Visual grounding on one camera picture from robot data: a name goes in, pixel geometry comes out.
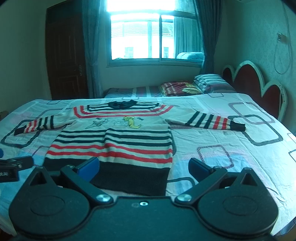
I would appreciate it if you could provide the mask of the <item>striped knit child sweater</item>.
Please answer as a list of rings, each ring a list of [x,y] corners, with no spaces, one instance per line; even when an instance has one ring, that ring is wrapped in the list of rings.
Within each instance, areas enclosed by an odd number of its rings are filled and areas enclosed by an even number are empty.
[[[171,126],[245,131],[242,123],[192,108],[153,102],[113,101],[76,106],[33,120],[15,135],[60,129],[44,159],[48,171],[99,160],[93,184],[101,189],[164,196],[173,163]]]

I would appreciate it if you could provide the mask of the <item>patterned bed sheet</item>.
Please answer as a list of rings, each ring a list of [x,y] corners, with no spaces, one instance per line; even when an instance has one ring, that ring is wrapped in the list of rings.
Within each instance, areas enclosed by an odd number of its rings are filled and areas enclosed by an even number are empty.
[[[80,105],[113,101],[153,102],[219,115],[242,123],[243,132],[171,126],[175,142],[166,196],[176,197],[197,183],[188,164],[196,158],[210,167],[230,172],[252,168],[274,198],[279,215],[272,230],[284,232],[295,219],[295,136],[246,94],[202,94],[186,97],[116,97],[103,99],[30,101],[1,121],[1,154],[4,159],[31,156],[34,167],[45,167],[44,159],[60,129],[15,135],[17,128]]]

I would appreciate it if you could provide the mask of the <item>red yellow folded blanket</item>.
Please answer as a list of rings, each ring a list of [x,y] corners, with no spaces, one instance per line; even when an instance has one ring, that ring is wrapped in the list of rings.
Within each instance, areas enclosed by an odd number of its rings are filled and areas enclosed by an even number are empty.
[[[201,90],[188,81],[166,82],[159,86],[159,90],[166,97],[202,94]]]

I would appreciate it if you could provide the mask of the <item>striped grey pillow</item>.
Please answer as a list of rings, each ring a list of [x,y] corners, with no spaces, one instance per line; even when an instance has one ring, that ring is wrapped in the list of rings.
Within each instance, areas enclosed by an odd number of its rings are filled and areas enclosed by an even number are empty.
[[[201,74],[194,77],[195,86],[203,93],[235,93],[235,89],[218,74]]]

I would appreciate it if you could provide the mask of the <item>red scalloped headboard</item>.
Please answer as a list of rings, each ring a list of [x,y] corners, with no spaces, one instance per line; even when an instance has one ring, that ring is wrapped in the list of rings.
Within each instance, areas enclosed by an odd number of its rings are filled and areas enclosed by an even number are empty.
[[[277,80],[265,82],[263,74],[255,63],[246,60],[236,68],[225,65],[222,78],[236,92],[247,94],[266,112],[278,121],[283,121],[288,104],[287,92]]]

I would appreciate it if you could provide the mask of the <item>white quilt on sill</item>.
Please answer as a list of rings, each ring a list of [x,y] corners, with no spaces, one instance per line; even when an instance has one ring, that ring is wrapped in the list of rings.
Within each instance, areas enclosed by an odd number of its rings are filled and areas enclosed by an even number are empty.
[[[177,59],[189,61],[204,61],[205,55],[203,52],[181,52],[177,55]]]

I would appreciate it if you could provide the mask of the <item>dark wooden door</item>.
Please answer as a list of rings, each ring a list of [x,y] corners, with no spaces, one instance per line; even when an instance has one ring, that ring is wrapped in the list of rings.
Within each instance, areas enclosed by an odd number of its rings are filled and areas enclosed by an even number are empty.
[[[52,99],[88,98],[82,1],[63,1],[47,8],[45,48]]]

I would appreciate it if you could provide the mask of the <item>right teal curtain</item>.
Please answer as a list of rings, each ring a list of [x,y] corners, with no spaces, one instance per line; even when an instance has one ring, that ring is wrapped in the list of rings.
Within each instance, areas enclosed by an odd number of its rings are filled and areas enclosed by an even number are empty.
[[[222,23],[222,0],[195,1],[203,39],[202,74],[214,73],[214,55]]]

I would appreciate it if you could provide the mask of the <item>teal curtain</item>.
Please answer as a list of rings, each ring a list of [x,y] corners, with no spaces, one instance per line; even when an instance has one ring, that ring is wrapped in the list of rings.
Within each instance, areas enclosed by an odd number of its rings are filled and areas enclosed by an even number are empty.
[[[99,31],[104,12],[105,1],[82,1],[82,30],[90,98],[103,97],[103,87],[99,74]]]
[[[202,74],[214,73],[214,55],[222,23],[222,0],[195,1],[203,39]]]

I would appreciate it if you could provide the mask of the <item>left teal curtain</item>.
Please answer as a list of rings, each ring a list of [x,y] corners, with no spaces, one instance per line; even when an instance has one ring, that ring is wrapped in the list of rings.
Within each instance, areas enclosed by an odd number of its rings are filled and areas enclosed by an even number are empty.
[[[104,12],[105,1],[82,1],[82,30],[90,98],[103,97],[103,87],[99,74],[99,31]]]

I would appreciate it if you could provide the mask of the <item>window with frame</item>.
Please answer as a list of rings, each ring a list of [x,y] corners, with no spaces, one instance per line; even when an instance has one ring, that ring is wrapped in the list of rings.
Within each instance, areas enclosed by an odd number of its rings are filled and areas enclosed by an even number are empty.
[[[190,64],[181,52],[204,52],[194,1],[106,1],[109,62]]]

